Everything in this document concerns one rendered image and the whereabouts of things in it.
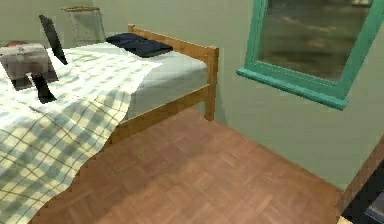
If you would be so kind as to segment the dark blue pillow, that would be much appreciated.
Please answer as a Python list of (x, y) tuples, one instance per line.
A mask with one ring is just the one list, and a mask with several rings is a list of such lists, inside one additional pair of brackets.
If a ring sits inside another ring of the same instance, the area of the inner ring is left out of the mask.
[(136, 56), (150, 58), (171, 52), (173, 47), (162, 42), (151, 40), (135, 33), (120, 33), (106, 38), (106, 41)]

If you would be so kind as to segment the wooden bed with checked blanket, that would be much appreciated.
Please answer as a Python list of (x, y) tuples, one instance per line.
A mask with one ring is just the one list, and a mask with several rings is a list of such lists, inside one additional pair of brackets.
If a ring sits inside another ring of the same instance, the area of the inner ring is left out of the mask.
[(156, 63), (70, 50), (57, 101), (0, 97), (0, 224), (28, 224), (109, 141), (166, 118), (163, 106), (126, 119), (131, 96)]

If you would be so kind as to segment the green framed window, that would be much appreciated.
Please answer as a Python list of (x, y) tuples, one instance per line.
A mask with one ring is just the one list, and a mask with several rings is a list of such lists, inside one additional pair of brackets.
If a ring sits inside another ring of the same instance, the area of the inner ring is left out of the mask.
[(342, 110), (382, 23), (384, 0), (253, 0), (237, 74)]

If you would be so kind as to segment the grey brown box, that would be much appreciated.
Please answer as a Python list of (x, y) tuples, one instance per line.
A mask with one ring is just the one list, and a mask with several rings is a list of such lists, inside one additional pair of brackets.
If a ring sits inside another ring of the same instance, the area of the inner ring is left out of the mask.
[(28, 74), (41, 73), (47, 82), (58, 80), (48, 52), (40, 43), (1, 47), (0, 64), (16, 91), (32, 86)]

